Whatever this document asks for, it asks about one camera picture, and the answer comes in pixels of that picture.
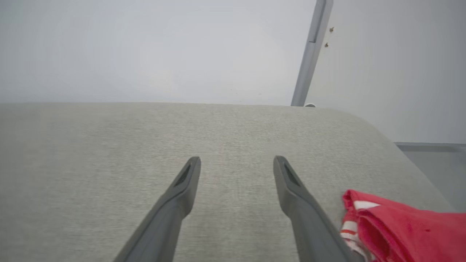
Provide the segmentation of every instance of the gray floor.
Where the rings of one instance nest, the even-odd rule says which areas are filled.
[[[397,145],[457,211],[466,212],[466,146]]]

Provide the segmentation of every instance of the red towel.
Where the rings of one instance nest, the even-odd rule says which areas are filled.
[[[466,261],[466,214],[418,210],[348,190],[340,232],[366,261]]]

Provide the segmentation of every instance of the folded fabric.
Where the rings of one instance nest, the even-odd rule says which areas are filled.
[[[466,214],[418,210],[348,190],[341,237],[366,262],[466,261]]]

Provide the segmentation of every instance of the red and white striped cloth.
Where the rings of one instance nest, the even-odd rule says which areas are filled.
[[[466,214],[418,210],[348,190],[341,237],[366,262],[466,261]]]

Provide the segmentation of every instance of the gray tabletop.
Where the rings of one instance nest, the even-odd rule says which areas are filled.
[[[174,261],[298,261],[273,157],[336,227],[352,188],[451,206],[382,133],[319,108],[0,104],[0,260],[111,261],[190,156],[202,170]]]

